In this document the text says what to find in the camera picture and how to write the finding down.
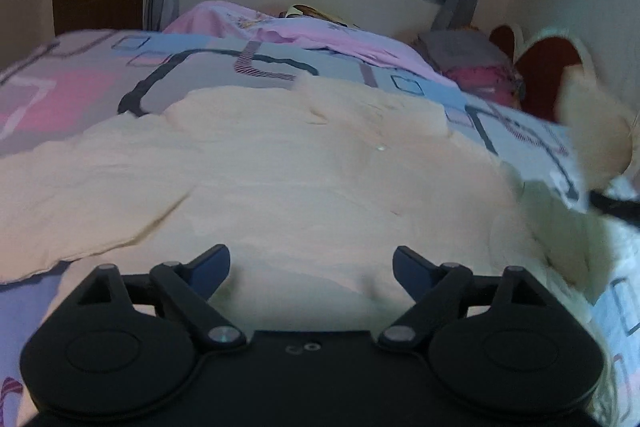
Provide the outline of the cream quilted comforter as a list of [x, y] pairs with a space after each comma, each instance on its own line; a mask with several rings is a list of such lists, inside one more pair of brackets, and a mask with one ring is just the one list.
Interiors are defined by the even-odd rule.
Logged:
[[343, 80], [189, 93], [1, 161], [1, 278], [137, 272], [232, 252], [219, 308], [250, 327], [377, 329], [406, 304], [406, 245], [477, 273], [523, 265], [588, 321], [639, 256], [620, 221], [565, 206], [446, 123], [442, 106]]

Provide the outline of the grey pink pillow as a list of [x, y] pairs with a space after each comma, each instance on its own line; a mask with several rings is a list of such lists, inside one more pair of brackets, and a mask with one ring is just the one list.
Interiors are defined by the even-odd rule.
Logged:
[[523, 94], [512, 60], [476, 29], [422, 32], [414, 47], [440, 75], [488, 102], [516, 107]]

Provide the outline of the patterned grey pink bedsheet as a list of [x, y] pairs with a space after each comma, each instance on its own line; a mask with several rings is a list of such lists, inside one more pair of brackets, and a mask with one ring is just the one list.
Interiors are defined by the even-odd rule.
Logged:
[[[114, 30], [62, 35], [1, 73], [1, 156], [69, 138], [115, 116], [122, 98], [148, 78], [155, 83], [141, 107], [160, 112], [198, 88], [289, 88], [302, 72], [442, 104], [451, 130], [518, 168], [524, 179], [544, 180], [567, 205], [586, 205], [570, 139], [559, 124], [410, 70], [256, 39]], [[620, 426], [639, 426], [639, 239], [632, 233], [620, 229], [618, 239], [632, 244], [592, 310], [613, 353]], [[68, 261], [61, 262], [1, 288], [1, 381], [22, 384], [18, 356], [62, 288]]]

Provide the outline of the red flower-shaped headboard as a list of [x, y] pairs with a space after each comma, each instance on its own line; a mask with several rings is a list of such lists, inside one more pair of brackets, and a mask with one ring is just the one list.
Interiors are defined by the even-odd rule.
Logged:
[[510, 58], [523, 83], [520, 106], [524, 113], [558, 122], [556, 102], [564, 70], [581, 67], [594, 74], [594, 64], [585, 43], [562, 28], [542, 28], [528, 39], [517, 24], [493, 29], [489, 40]]

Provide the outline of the pink floral blanket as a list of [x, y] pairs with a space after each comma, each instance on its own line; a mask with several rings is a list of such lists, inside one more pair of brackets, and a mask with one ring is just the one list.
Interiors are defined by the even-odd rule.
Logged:
[[164, 31], [330, 50], [370, 65], [405, 69], [443, 86], [457, 86], [405, 43], [308, 16], [279, 18], [227, 1], [206, 1], [180, 15]]

